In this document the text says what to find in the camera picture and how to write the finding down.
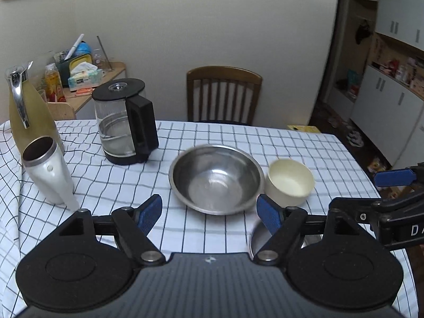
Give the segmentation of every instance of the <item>stainless steel bowl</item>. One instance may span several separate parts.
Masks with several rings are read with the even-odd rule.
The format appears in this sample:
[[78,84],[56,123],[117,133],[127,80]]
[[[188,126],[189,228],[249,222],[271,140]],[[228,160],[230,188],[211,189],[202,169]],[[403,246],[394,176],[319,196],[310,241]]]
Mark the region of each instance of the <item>stainless steel bowl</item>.
[[228,215],[256,203],[264,177],[249,154],[205,144],[188,149],[173,161],[169,183],[188,207],[206,214]]
[[[266,244],[269,238],[271,238],[271,233],[269,233],[262,221],[258,222],[249,241],[249,254],[252,259],[256,252],[258,252],[262,246]],[[302,247],[315,244],[321,240],[321,235],[306,235]]]

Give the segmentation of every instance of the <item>grid pattern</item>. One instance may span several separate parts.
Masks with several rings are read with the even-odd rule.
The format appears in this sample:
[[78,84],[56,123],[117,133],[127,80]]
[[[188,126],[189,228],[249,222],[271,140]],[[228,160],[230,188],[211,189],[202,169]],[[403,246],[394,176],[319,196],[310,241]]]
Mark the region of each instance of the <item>grid pattern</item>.
[[[231,216],[212,216],[188,209],[177,200],[168,181],[169,166],[181,151],[193,146],[211,143],[237,147],[251,154],[264,173],[277,158],[304,163],[316,180],[314,192],[303,206],[310,214],[326,214],[334,197],[379,197],[366,174],[333,135],[158,121],[160,145],[149,161],[118,166],[104,157],[96,121],[60,121],[57,126],[66,148],[65,160],[75,183],[75,195],[83,208],[94,215],[110,214],[114,209],[138,206],[152,194],[160,194],[163,211],[149,238],[167,258],[174,251],[247,251],[250,234],[259,221],[254,207]],[[16,265],[71,212],[45,202],[21,166],[10,123],[0,126],[0,130],[0,317],[10,317],[25,307],[15,281]],[[99,240],[115,246],[111,237]],[[406,317],[416,318],[416,290],[406,252],[397,250],[394,255],[404,270],[394,307]]]

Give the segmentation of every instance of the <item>white stick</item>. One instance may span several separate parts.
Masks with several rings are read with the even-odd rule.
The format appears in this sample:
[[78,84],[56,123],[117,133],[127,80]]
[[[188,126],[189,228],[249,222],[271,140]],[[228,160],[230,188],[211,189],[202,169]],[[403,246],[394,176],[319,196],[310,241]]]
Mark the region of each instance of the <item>white stick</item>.
[[83,37],[84,37],[84,34],[82,33],[81,36],[78,37],[77,41],[72,46],[71,50],[69,50],[68,55],[66,55],[64,61],[66,61],[66,60],[68,60],[68,59],[71,58],[71,56],[74,54],[77,46],[81,43]]

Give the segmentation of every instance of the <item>floor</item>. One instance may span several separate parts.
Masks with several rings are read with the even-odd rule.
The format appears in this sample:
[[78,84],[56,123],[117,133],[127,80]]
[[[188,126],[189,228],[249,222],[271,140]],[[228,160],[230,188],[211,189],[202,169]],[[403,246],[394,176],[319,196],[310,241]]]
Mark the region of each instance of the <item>floor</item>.
[[[329,122],[330,118],[336,119],[336,127],[332,126]],[[362,148],[351,146],[346,138],[346,135],[349,133],[346,125],[342,123],[340,118],[331,109],[322,103],[317,102],[315,105],[309,125],[316,126],[322,133],[336,135],[365,173],[368,174],[370,179],[372,179],[372,174],[368,171],[367,166],[375,157],[378,157],[385,165],[389,166],[384,156],[366,136],[363,136],[364,146]],[[386,198],[385,192],[381,192],[380,194],[383,198]],[[424,318],[424,245],[407,248],[406,251],[415,280],[419,318]]]

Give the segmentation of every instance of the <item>kettle base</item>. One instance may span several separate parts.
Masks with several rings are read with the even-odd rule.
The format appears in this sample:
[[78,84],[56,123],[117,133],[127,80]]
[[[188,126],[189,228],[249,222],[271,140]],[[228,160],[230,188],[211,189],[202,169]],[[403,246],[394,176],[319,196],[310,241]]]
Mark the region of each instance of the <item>kettle base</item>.
[[117,157],[117,156],[111,156],[110,154],[108,154],[107,152],[104,152],[106,159],[108,159],[111,163],[116,164],[116,165],[132,165],[132,164],[137,164],[137,163],[143,163],[146,162],[147,159],[149,158],[148,155],[133,155],[133,156],[125,156],[125,157]]

